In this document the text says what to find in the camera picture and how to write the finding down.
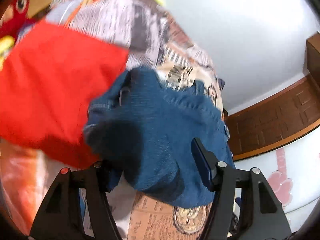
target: blue knit fabric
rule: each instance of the blue knit fabric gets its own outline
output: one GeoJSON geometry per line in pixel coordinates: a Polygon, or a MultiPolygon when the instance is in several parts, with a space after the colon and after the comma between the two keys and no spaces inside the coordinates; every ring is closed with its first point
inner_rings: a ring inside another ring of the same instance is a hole
{"type": "Polygon", "coordinates": [[[213,201],[191,154],[193,138],[234,166],[225,123],[200,81],[173,91],[155,71],[135,68],[92,101],[88,114],[84,134],[92,150],[123,169],[132,187],[170,205],[213,201]]]}

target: black metal bracket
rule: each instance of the black metal bracket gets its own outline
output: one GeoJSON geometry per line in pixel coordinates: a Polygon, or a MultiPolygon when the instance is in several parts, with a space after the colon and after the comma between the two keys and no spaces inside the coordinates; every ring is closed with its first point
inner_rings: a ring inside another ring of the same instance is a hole
{"type": "Polygon", "coordinates": [[[39,240],[121,240],[106,197],[110,192],[109,172],[107,162],[97,162],[83,171],[63,168],[42,201],[30,236],[39,240]],[[95,238],[84,233],[79,188],[86,189],[95,238]]]}
{"type": "MultiPolygon", "coordinates": [[[[191,150],[203,184],[216,192],[200,240],[227,239],[233,220],[236,187],[242,188],[239,224],[228,239],[283,240],[291,235],[281,203],[258,168],[250,171],[234,169],[207,151],[198,138],[192,141],[191,150]]],[[[114,170],[105,161],[83,171],[71,172],[63,168],[38,210],[30,236],[36,240],[121,240],[105,194],[118,183],[118,176],[113,180],[112,177],[114,170]],[[86,189],[95,238],[84,233],[79,188],[86,189]]]]}
{"type": "Polygon", "coordinates": [[[191,150],[203,184],[216,192],[200,239],[227,239],[236,188],[242,188],[239,225],[237,233],[228,239],[283,240],[291,235],[281,202],[260,169],[234,169],[207,151],[198,138],[192,141],[191,150]]]}

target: toy eye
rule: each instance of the toy eye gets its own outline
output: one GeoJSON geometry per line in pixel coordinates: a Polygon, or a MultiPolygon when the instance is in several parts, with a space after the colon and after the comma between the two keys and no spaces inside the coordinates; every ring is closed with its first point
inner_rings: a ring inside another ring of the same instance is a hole
{"type": "Polygon", "coordinates": [[[17,0],[16,9],[18,13],[22,13],[27,6],[27,0],[17,0]]]}

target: red screw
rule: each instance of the red screw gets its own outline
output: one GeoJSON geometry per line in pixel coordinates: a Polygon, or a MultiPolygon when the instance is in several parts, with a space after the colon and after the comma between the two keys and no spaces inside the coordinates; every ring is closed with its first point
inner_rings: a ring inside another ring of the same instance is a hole
{"type": "Polygon", "coordinates": [[[68,172],[69,172],[69,168],[63,168],[60,171],[61,174],[67,174],[68,172]]]}

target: pink sticker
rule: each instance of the pink sticker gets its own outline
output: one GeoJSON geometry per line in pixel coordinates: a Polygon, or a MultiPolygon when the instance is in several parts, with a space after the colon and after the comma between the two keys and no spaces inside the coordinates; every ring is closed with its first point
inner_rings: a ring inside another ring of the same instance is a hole
{"type": "Polygon", "coordinates": [[[276,150],[278,170],[274,171],[268,178],[268,182],[276,194],[276,197],[281,201],[282,206],[285,207],[290,204],[292,195],[290,191],[293,186],[292,179],[287,178],[287,165],[285,161],[284,148],[276,150]]]}

